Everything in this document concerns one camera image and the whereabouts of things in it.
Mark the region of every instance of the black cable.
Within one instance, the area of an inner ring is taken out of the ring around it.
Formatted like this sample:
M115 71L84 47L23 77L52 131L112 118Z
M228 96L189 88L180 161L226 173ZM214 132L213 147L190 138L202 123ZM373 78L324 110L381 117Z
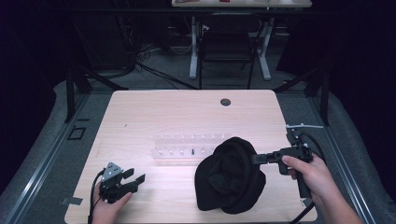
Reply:
M164 72L160 72L160 71L155 70L155 69L153 69L153 68L147 67L147 66L145 66L144 64L142 64L142 63L140 63L140 62L136 62L136 64L139 65L142 69L144 69L144 70L150 72L151 74L153 74L153 75L155 75L155 76L157 76L157 77L162 77L162 78L165 79L166 81L167 81L167 80L171 80L171 81L173 81L173 82L176 82L176 83L178 83L178 84L181 84L181 85L183 85L183 86L186 86L186 87L188 87L188 88L190 88L190 89L198 90L198 88L196 88L196 87L190 85L189 83L180 81L180 80L178 80L178 79L175 78L175 77L172 77L172 76L170 76L170 75L168 75L168 74L165 74Z
M99 172L99 174L96 176L96 178L93 180L92 183L92 188L91 188L91 198L90 198L90 215L88 216L88 224L92 224L92 214L93 214L93 208L96 206L96 204L99 202L100 198L98 201L93 204L93 193L95 191L95 184L99 176L103 175L105 173L105 169L103 171Z
M323 150L322 150L322 148L320 147L320 145L319 145L319 143L318 143L318 141L317 140L315 140L315 138L311 135L311 134L309 134L309 133L307 133L307 132L304 132L304 131L298 131L298 132L300 132L300 134L298 135L300 138L301 138L301 135L304 135L304 136L306 136L307 138L309 138L313 143L314 143L314 145L316 146L316 148L318 149L318 156L324 161L324 163L327 165L327 162L326 162L326 159L325 159L325 157L324 157L324 153L323 153ZM306 214L308 214L308 212L310 212L311 210L312 210L312 208L314 208L315 207L315 203L314 202L312 202L312 203L310 203L304 210L303 210L303 212L301 212L294 220L292 220L291 222L290 222L290 224L294 224L294 223L297 223L298 221L300 221Z
M127 68L125 68L124 70L116 73L116 74L111 74L111 75L101 75L102 77L105 77L107 79L112 79L112 78L116 78L116 77L124 77L130 73L132 73L134 71L134 65L128 66Z
M150 56L150 52L154 49L159 49L155 44L147 43L145 45L142 44L139 54L148 54L148 56L144 57L143 60L148 59Z
M325 156L324 156L323 150L322 150L322 148L320 147L318 141L315 140L314 136L312 136L310 133L307 133L307 132L304 132L304 131L300 131L300 130L299 130L299 132L300 132L300 135L306 136L307 138L309 138L309 139L314 143L315 147L318 149L318 154L319 154L318 156L319 156L319 157L324 161L324 163L327 165L326 158L325 158Z

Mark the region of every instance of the white table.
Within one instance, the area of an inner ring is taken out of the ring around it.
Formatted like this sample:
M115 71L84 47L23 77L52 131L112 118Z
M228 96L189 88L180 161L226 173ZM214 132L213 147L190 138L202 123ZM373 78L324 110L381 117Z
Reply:
M229 99L224 106L221 99ZM92 145L67 223L86 223L92 181L112 161L134 168L129 182L142 174L146 181L121 210L119 223L241 223L291 221L305 206L297 182L281 175L277 164L262 165L267 184L257 203L245 213L220 209L200 211L194 173L202 158L155 159L151 153L159 135L230 134L248 140L261 153L289 147L286 124L272 91L116 91ZM315 209L303 220L317 218Z

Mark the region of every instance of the finger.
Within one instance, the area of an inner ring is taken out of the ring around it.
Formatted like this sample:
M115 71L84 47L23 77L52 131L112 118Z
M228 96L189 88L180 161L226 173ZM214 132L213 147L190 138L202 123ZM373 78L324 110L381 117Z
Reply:
M132 193L128 192L122 198L120 198L118 201L113 203L113 206L117 209L117 211L120 211L120 209L128 203L128 201L131 199Z
M312 153L312 157L313 157L314 161L324 162L324 160L319 155L317 155L316 153Z
M297 158L291 156L283 156L282 161L289 167L293 168L294 170L300 171L302 174L308 172L309 169L308 163L301 161Z

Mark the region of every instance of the cable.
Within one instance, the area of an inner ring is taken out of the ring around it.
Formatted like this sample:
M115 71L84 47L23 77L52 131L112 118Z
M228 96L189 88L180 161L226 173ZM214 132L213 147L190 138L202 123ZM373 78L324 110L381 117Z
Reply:
M90 215L88 216L88 224L92 224L93 208L96 206L96 204L99 202L99 200L101 200L101 198L99 198L98 201L96 201L96 203L93 204L93 193L95 191L95 184L96 184L96 181L99 178L99 176L103 175L104 173L105 173L105 169L103 169L103 171L101 171L101 172L99 172L99 174L97 174L96 178L93 180L93 183L92 183L91 198L90 198Z
M171 82L169 82L168 80L173 81L173 82L176 82L176 83L181 84L181 85L183 85L183 86L186 86L186 87L188 87L188 88L190 88L190 89L198 90L198 88L196 88L196 87L190 85L189 83L180 81L180 80L178 80L178 79L175 78L175 77L172 77L172 76L170 76L170 75L168 75L168 74L165 74L164 72L160 72L160 71L157 71L157 70L155 70L155 69L153 69L153 68L147 67L147 66L145 66L144 64L142 64L142 63L140 63L140 62L136 62L136 64L139 65L142 69L144 69L144 70L150 72L150 73L153 74L154 76L162 77L162 78L165 79L168 83L170 83L172 86L174 86L176 89L177 89L177 87L176 87L174 84L172 84Z
M186 20L186 17L183 17L183 21L186 23L186 25L187 25L187 27L189 28L189 31L190 31L190 33L191 33L191 28L190 28L189 23L188 23L187 20ZM172 50L175 54L182 55L182 54L188 53L188 52L191 50L192 44L189 44L189 45L186 47L186 48L188 48L188 49L186 49L186 50L184 50L184 51L182 51L182 52L178 52L178 51L176 50L176 48L177 48L177 47L171 46L171 50Z
M90 44L90 42L87 40L87 38L85 38L85 35L79 30L79 28L73 23L74 28L76 29L78 36L80 37L80 39L82 40L82 44L85 45L85 47L87 47L92 55L98 59L105 67L107 67L108 69L114 69L114 67L110 66L109 63L105 62L105 60L97 53L97 51L94 49L94 47ZM109 75L109 76L103 76L105 78L111 79L111 78L115 78L115 77L123 77L128 75L129 73L131 73L132 71L134 71L134 64L128 66L126 69L124 69L123 71L120 71L117 74L113 74L113 75Z
M300 132L300 134L298 135L300 138L301 138L301 135L304 135L304 136L306 136L307 138L309 138L313 143L314 143L314 145L317 147L317 149L318 149L318 156L324 161L324 163L327 165L327 162L326 162L326 159L325 159L325 157L324 157L324 153L323 153L323 150L322 150L322 148L320 147L320 145L319 145L319 143L318 143L318 141L317 140L315 140L315 138L310 134L310 133L307 133L307 132L304 132L304 131L298 131L298 132ZM300 221L306 214L308 214L308 212L310 212L311 210L312 210L312 208L314 208L315 207L315 203L314 202L312 202L312 203L310 203L304 210L303 210L303 212L301 212L294 220L292 220L291 222L290 222L290 224L294 224L294 223L297 223L298 221Z

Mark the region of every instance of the black handle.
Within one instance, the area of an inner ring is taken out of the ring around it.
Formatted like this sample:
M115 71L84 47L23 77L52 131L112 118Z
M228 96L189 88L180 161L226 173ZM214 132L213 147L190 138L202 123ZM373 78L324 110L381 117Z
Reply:
M300 191L300 198L312 198L311 189L305 184L303 174L296 171L298 190Z

